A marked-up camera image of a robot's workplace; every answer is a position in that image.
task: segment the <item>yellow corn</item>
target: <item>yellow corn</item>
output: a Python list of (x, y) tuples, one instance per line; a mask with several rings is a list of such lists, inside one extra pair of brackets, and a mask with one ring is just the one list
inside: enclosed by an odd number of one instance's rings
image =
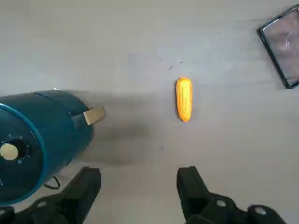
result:
[(192, 82), (188, 78), (177, 80), (177, 109), (183, 122), (188, 122), (192, 112)]

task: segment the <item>knob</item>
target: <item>knob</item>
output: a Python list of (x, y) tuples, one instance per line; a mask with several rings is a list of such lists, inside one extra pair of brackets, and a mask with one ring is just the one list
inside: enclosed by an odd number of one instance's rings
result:
[(5, 160), (8, 160), (8, 161), (15, 160), (19, 155), (19, 150), (13, 144), (6, 143), (0, 147), (0, 155)]

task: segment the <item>black cable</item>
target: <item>black cable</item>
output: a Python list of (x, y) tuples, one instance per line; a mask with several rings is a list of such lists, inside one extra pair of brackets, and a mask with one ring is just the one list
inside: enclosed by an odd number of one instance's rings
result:
[(51, 189), (51, 190), (58, 190), (58, 189), (60, 188), (60, 182), (59, 182), (59, 180), (57, 179), (57, 177), (53, 176), (53, 178), (54, 178), (54, 180), (55, 180), (56, 183), (57, 183), (57, 187), (53, 187), (53, 186), (50, 186), (50, 185), (48, 185), (48, 184), (44, 184), (44, 186), (45, 186), (46, 188)]

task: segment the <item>teal appliance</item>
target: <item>teal appliance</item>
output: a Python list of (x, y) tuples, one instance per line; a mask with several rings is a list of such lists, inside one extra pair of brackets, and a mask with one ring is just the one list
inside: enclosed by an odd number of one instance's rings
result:
[(0, 205), (29, 197), (86, 149), (87, 110), (65, 91), (0, 97)]

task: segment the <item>white surface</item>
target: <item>white surface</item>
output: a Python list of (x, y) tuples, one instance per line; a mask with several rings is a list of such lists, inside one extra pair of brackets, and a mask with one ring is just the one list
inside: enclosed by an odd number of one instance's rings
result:
[[(184, 223), (176, 172), (195, 165), (211, 191), (295, 224), (299, 88), (284, 89), (256, 34), (295, 3), (2, 0), (0, 93), (67, 89), (105, 106), (94, 142), (61, 173), (101, 167), (86, 223)], [(193, 81), (187, 124), (174, 104), (181, 76)]]

